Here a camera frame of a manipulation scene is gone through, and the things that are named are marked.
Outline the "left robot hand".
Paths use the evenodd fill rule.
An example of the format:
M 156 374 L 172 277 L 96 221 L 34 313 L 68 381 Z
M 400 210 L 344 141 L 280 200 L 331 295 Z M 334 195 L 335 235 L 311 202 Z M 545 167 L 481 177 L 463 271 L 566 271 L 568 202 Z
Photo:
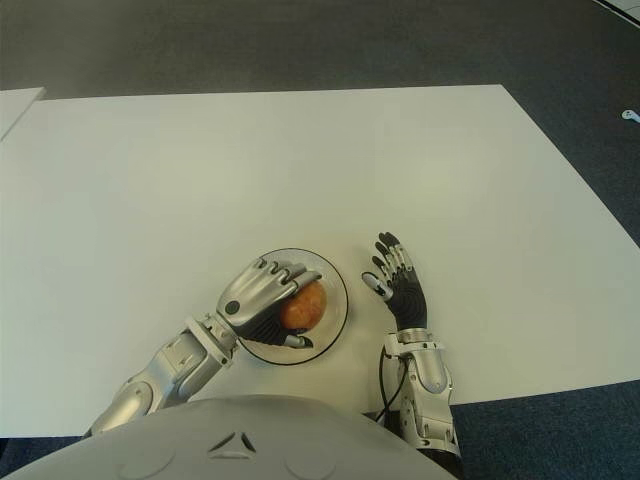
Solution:
M 321 278 L 301 263 L 255 259 L 232 280 L 219 297 L 216 313 L 245 340 L 293 349 L 313 342 L 301 328 L 286 328 L 279 319 L 284 303 Z

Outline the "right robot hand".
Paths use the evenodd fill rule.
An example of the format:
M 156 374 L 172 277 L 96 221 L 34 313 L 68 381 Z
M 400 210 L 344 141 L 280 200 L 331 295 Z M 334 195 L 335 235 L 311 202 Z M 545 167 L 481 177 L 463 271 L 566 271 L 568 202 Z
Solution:
M 380 276 L 363 272 L 361 279 L 394 317 L 398 331 L 426 329 L 428 309 L 415 266 L 399 239 L 391 232 L 381 232 L 375 242 L 378 255 L 371 258 Z

